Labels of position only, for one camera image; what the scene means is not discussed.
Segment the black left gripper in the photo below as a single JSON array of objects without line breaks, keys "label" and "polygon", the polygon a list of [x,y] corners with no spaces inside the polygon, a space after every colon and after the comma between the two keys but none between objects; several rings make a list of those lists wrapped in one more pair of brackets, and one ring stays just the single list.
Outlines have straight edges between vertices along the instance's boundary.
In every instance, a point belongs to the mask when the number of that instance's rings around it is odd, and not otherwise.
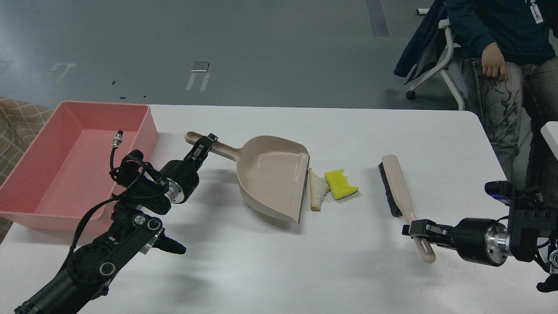
[{"label": "black left gripper", "polygon": [[197,140],[183,160],[171,160],[160,170],[160,173],[169,181],[169,190],[166,195],[173,204],[184,203],[195,191],[200,180],[197,171],[218,141],[218,137],[213,133],[206,136],[198,133],[185,134],[187,141],[193,141],[194,137],[197,137]]}]

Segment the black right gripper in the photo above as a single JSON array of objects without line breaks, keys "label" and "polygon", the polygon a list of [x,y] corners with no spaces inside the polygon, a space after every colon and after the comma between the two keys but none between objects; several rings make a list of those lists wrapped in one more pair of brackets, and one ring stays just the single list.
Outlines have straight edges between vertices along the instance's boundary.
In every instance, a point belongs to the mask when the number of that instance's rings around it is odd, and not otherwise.
[{"label": "black right gripper", "polygon": [[469,217],[455,227],[415,219],[403,225],[402,235],[421,237],[430,245],[456,250],[467,262],[486,266],[502,266],[510,256],[510,234],[504,224],[494,219]]}]

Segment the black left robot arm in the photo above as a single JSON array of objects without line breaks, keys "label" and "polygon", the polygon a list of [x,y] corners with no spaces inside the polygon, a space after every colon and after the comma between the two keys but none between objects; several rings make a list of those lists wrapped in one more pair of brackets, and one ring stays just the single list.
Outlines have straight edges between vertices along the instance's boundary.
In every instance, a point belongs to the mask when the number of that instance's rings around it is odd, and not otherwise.
[{"label": "black left robot arm", "polygon": [[[16,314],[75,314],[88,302],[105,296],[122,268],[139,252],[151,248],[183,255],[184,245],[166,236],[161,215],[173,204],[182,204],[199,183],[198,170],[217,143],[214,134],[201,136],[182,160],[171,160],[158,170],[140,150],[128,153],[114,166],[114,153],[123,132],[114,137],[110,176],[124,191],[92,207],[80,219],[68,254],[56,276],[30,299],[14,309]],[[78,239],[92,215],[114,203],[108,230],[78,248]]]}]

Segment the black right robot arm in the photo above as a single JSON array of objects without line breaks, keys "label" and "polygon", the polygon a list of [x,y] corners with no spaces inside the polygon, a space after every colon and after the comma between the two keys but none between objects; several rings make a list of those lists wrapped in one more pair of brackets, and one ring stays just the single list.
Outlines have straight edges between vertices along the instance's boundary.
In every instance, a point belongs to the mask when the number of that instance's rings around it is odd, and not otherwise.
[{"label": "black right robot arm", "polygon": [[403,226],[415,240],[455,250],[467,262],[499,267],[509,258],[536,262],[548,278],[537,284],[543,293],[557,290],[557,209],[547,207],[540,189],[520,191],[508,181],[491,181],[486,194],[509,208],[500,219],[468,217],[456,226],[418,219]]}]

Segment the person's bare hand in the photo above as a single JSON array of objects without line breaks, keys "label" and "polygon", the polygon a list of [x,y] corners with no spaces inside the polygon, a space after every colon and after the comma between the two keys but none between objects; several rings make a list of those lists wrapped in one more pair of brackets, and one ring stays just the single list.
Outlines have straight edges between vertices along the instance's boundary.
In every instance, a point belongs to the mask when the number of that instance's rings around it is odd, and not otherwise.
[{"label": "person's bare hand", "polygon": [[488,44],[481,54],[482,74],[489,79],[507,80],[507,68],[504,55],[496,42]]}]

